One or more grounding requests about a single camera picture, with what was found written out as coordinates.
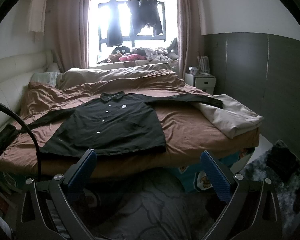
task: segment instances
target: folded white blanket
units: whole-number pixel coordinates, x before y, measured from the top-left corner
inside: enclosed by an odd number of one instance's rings
[[[223,101],[223,109],[202,103],[192,103],[225,136],[233,137],[252,131],[261,125],[264,119],[237,100],[227,95],[211,96]]]

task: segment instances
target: bed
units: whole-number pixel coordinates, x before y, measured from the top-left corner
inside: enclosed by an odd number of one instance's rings
[[[70,108],[98,98],[103,92],[123,90],[125,93],[149,96],[172,96],[185,92],[207,94],[186,85],[166,63],[163,63],[165,67],[160,66],[159,69],[156,69],[155,64],[150,64],[151,70],[136,69],[132,73],[128,69],[121,69],[117,75],[113,75],[112,70],[97,71],[97,76],[91,75],[90,72],[94,71],[91,69],[74,70],[58,77],[55,88],[35,82],[28,85],[32,74],[44,72],[48,63],[52,63],[51,51],[0,60],[0,102],[14,111],[18,111],[21,105],[19,115],[26,123],[31,123],[52,109]],[[259,128],[229,139],[191,105],[178,108],[158,105],[155,110],[166,137],[166,152],[99,158],[92,180],[118,179],[155,167],[195,164],[199,162],[199,156],[204,150],[210,150],[218,158],[224,158],[243,148],[258,146]],[[0,113],[0,128],[7,121],[8,117]],[[39,146],[44,145],[61,123],[59,121],[45,127],[44,132],[40,128],[34,130]],[[64,173],[76,161],[77,159],[72,158],[44,159],[42,174],[54,176]],[[37,159],[28,135],[19,135],[0,156],[0,171],[36,175]]]

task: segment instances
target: shirt collar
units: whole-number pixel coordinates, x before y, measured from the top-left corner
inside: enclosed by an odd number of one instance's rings
[[[100,96],[100,99],[104,102],[108,102],[112,99],[120,99],[123,96],[125,96],[125,93],[123,91],[118,92],[118,93],[114,93],[114,94],[107,94],[107,93],[102,93]]]

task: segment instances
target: black cable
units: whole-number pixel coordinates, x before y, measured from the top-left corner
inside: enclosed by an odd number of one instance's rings
[[[39,149],[37,139],[35,138],[30,128],[26,125],[26,123],[15,112],[13,112],[11,109],[6,107],[2,103],[0,103],[0,111],[12,117],[14,120],[16,120],[22,126],[22,128],[25,129],[25,131],[30,135],[36,150],[37,162],[38,162],[38,181],[40,181],[41,180],[41,156],[40,156],[40,149]]]

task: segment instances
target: white towel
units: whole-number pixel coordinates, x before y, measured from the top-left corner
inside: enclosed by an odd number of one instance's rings
[[[28,11],[28,32],[44,33],[47,0],[31,0]]]
[[[264,119],[237,100],[227,95],[210,96],[223,102],[223,109],[202,103],[192,103],[225,136],[232,139],[237,135],[252,131]]]

